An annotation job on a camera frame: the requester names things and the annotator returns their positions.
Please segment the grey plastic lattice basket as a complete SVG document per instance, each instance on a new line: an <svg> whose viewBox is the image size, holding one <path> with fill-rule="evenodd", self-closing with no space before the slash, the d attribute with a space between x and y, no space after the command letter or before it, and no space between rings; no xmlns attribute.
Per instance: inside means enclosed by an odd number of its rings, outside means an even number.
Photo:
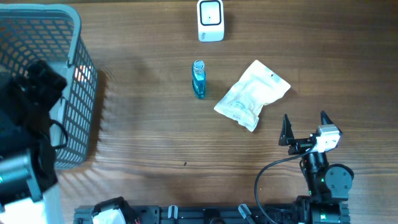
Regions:
<svg viewBox="0 0 398 224"><path fill-rule="evenodd" d="M55 168L72 169L88 153L98 74L81 38L81 18L64 4L1 5L1 73L27 75L27 67L43 60L67 81L50 117L63 124L50 128L56 151Z"/></svg>

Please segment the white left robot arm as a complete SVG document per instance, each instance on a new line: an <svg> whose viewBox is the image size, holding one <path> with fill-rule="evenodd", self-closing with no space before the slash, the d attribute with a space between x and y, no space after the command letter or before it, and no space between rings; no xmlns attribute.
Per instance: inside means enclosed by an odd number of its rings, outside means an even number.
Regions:
<svg viewBox="0 0 398 224"><path fill-rule="evenodd" d="M1 222L63 223L57 166L87 154L93 67L1 69Z"/></svg>

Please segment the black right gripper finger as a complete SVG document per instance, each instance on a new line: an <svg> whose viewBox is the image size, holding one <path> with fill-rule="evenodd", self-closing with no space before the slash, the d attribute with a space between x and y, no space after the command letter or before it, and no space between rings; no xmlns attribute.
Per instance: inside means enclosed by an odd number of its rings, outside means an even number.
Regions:
<svg viewBox="0 0 398 224"><path fill-rule="evenodd" d="M322 125L334 124L325 111L320 112L320 119Z"/></svg>
<svg viewBox="0 0 398 224"><path fill-rule="evenodd" d="M280 146L289 146L292 145L295 141L294 134L292 131L292 125L290 123L289 117L287 114L284 115L282 130L279 138Z"/></svg>

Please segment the white resealable pouch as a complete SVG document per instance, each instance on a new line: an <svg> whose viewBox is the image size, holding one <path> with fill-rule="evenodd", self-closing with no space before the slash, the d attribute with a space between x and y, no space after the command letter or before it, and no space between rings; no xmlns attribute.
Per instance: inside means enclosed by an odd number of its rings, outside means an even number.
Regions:
<svg viewBox="0 0 398 224"><path fill-rule="evenodd" d="M263 106L281 99L290 87L288 82L255 60L214 110L253 132Z"/></svg>

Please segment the white barcode scanner box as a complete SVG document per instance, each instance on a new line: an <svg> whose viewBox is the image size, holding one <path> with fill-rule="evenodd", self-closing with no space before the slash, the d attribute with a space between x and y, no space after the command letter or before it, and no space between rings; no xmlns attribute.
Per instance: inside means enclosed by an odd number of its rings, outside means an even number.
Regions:
<svg viewBox="0 0 398 224"><path fill-rule="evenodd" d="M219 42L224 39L224 5L222 0L197 2L198 40Z"/></svg>

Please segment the blue mouthwash bottle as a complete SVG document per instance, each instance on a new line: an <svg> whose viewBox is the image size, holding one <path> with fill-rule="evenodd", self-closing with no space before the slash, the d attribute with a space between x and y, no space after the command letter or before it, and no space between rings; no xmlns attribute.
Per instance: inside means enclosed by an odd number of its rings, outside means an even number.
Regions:
<svg viewBox="0 0 398 224"><path fill-rule="evenodd" d="M205 97L206 72L205 63L202 60L196 60L192 65L192 86L193 92L198 99Z"/></svg>

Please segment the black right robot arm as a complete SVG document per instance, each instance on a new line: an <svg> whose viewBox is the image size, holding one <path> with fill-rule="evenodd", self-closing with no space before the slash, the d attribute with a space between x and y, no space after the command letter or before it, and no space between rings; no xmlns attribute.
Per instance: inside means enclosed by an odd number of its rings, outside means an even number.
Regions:
<svg viewBox="0 0 398 224"><path fill-rule="evenodd" d="M343 132L328 115L320 113L321 125L307 138L295 138L287 115L283 118L280 146L288 146L290 156L300 158L300 170L308 195L292 204L294 223L349 223L345 202L352 188L354 172L343 164L329 164L326 154L338 147Z"/></svg>

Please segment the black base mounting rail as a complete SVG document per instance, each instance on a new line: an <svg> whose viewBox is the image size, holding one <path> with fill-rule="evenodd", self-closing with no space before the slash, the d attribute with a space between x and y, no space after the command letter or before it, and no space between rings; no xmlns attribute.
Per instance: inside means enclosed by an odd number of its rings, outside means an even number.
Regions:
<svg viewBox="0 0 398 224"><path fill-rule="evenodd" d="M133 206L139 222L146 224L167 223L270 223L257 207L249 207L247 218L238 211L238 207L178 207L177 214L169 214L168 207L156 205ZM270 205L266 208L268 215L277 223L351 223L348 206L340 208L326 207L311 209L307 219L292 214L288 204Z"/></svg>

